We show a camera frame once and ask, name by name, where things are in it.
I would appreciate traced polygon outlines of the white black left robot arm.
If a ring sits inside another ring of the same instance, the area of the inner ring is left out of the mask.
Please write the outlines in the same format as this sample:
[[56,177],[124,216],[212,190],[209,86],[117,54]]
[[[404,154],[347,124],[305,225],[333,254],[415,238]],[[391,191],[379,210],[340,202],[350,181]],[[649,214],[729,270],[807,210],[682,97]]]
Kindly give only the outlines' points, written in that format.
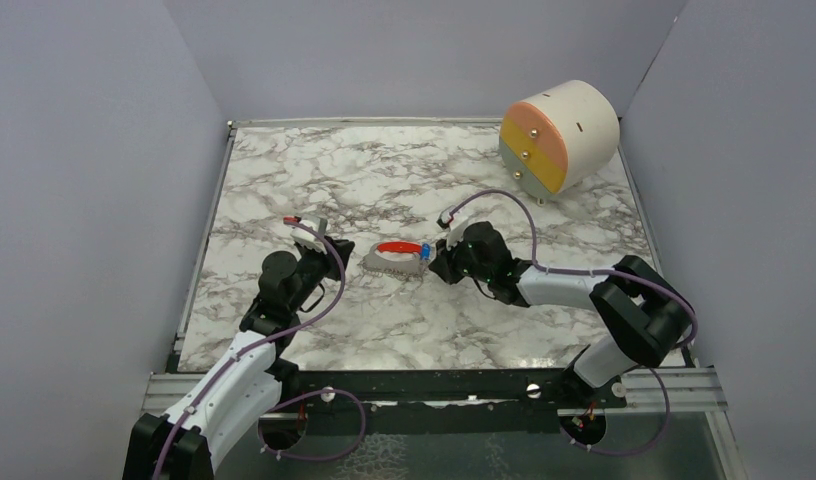
[[296,253],[276,251],[263,260],[258,292],[220,360],[162,414],[137,420],[124,478],[212,479],[262,414],[297,401],[298,368],[280,356],[309,296],[326,279],[344,281],[355,244],[326,237],[294,245]]

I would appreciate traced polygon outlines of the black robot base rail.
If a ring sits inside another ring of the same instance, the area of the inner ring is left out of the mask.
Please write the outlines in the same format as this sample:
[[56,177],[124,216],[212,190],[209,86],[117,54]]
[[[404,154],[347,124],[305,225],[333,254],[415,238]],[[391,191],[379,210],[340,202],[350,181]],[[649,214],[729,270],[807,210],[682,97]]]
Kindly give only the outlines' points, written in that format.
[[609,385],[583,401],[558,395],[563,370],[302,370],[258,427],[280,442],[359,432],[555,434],[565,417],[626,407]]

